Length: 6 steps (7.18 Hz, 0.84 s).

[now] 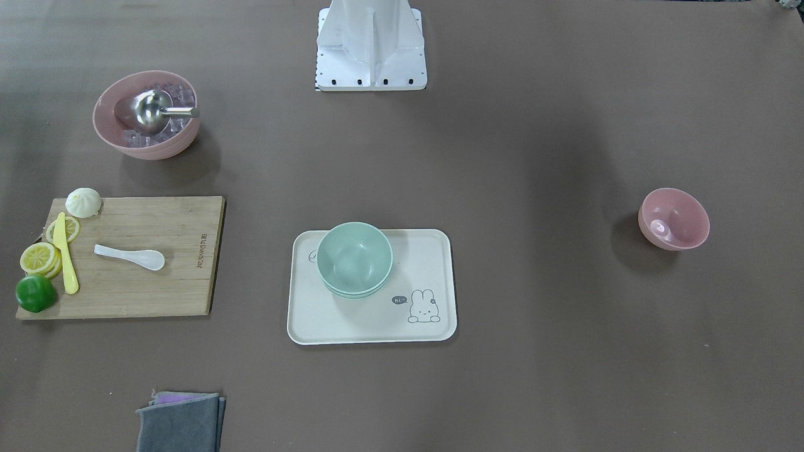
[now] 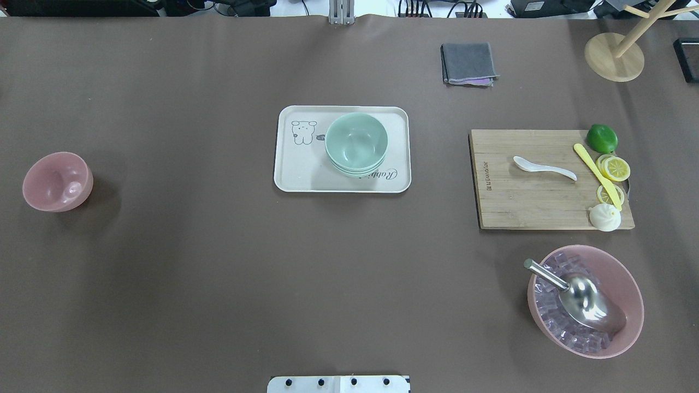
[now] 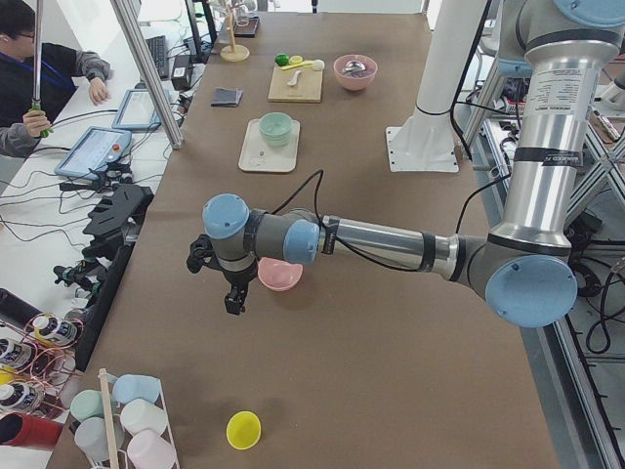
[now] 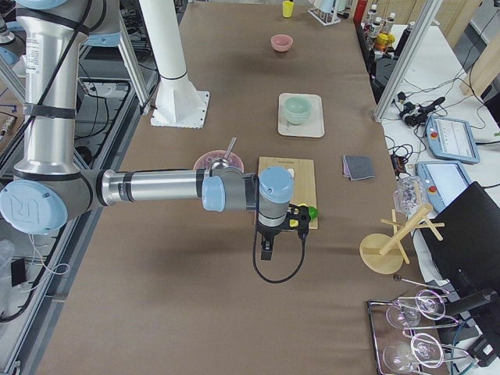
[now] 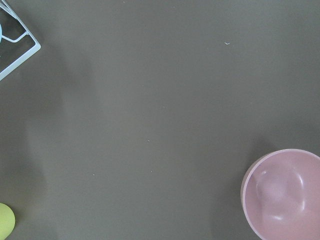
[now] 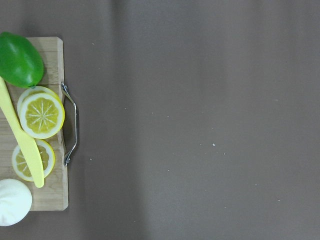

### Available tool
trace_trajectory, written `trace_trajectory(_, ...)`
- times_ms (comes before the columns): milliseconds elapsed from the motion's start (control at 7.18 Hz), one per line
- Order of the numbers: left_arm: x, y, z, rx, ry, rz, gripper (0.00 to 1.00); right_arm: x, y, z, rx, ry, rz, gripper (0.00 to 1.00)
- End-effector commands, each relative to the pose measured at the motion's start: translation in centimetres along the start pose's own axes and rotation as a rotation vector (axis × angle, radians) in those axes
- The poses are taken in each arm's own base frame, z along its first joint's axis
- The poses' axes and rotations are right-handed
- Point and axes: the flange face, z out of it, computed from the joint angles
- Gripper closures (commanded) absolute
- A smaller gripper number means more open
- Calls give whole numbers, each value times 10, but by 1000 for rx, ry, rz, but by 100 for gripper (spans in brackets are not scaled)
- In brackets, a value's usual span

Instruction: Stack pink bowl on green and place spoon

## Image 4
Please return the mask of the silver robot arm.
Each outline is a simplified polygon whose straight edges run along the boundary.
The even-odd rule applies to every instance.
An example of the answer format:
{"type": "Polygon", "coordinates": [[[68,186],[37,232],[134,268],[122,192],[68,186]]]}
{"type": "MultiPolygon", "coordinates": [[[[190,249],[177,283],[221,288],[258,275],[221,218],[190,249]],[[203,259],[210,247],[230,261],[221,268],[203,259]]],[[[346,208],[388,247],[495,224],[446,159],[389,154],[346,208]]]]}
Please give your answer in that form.
{"type": "Polygon", "coordinates": [[[309,208],[291,203],[292,175],[229,166],[197,170],[82,170],[73,161],[80,46],[89,37],[120,41],[116,1],[19,1],[27,33],[23,158],[1,192],[3,218],[26,234],[47,234],[97,207],[117,202],[199,199],[208,211],[255,212],[253,255],[268,260],[274,238],[309,232],[309,208]]]}

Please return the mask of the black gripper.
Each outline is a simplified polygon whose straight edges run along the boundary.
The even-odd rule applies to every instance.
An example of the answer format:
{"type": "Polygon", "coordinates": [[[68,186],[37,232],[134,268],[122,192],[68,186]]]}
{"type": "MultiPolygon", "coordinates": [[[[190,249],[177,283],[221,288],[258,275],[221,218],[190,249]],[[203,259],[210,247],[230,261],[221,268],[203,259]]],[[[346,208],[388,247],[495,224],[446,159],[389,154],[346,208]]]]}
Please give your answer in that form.
{"type": "Polygon", "coordinates": [[[261,234],[261,260],[271,260],[273,256],[274,236],[283,231],[296,231],[300,238],[309,234],[309,207],[307,205],[289,204],[284,220],[273,227],[265,225],[262,219],[257,219],[256,230],[261,234]]]}

